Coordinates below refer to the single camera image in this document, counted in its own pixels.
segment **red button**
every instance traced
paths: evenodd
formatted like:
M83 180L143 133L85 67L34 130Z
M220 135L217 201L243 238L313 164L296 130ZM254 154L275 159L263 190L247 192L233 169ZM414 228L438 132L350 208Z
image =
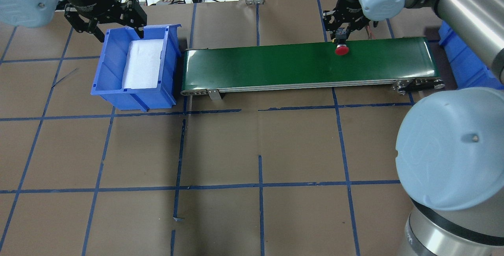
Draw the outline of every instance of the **red button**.
M350 49L347 46L339 46L336 48L335 53L339 56L345 55L350 51Z

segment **green conveyor belt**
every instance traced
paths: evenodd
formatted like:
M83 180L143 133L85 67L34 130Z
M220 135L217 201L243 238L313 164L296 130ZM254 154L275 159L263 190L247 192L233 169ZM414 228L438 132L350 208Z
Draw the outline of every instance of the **green conveyor belt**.
M438 77L425 37L332 43L189 50L182 94L386 84L403 78Z

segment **red cap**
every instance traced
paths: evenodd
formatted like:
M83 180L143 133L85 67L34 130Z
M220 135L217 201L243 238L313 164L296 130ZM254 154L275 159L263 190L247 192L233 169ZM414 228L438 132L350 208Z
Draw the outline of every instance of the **red cap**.
M341 45L336 48L334 53L341 56L347 54L349 51L350 49L346 45Z

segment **blue container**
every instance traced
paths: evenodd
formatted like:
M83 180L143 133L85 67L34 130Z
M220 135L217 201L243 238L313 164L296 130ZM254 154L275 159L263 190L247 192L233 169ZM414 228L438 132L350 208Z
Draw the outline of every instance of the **blue container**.
M171 108L173 98L173 75L178 49L177 28L180 24L146 26L144 38L140 39L133 28L114 28L108 30L96 70L91 94L101 96L117 109L132 110ZM131 41L163 39L161 66L157 87L152 89L123 89L122 77L126 67L126 57Z
M446 22L441 25L439 35L441 36L439 45L445 48L459 89L467 87L504 89L504 85Z

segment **blue plastic bin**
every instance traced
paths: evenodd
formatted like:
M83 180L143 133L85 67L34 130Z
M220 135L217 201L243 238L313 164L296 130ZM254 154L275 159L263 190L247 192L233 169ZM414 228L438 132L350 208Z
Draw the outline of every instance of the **blue plastic bin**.
M178 49L177 28L180 24L146 26L144 38L140 39L133 28L114 28L108 30L98 62L91 94L101 96L117 109L132 110L171 108L173 98L173 75ZM126 57L131 41L163 39L161 67L158 84L152 89L123 89L122 76L126 67Z
M459 89L467 87L504 89L504 85L446 22L441 25L439 35L441 36L439 45L445 48Z

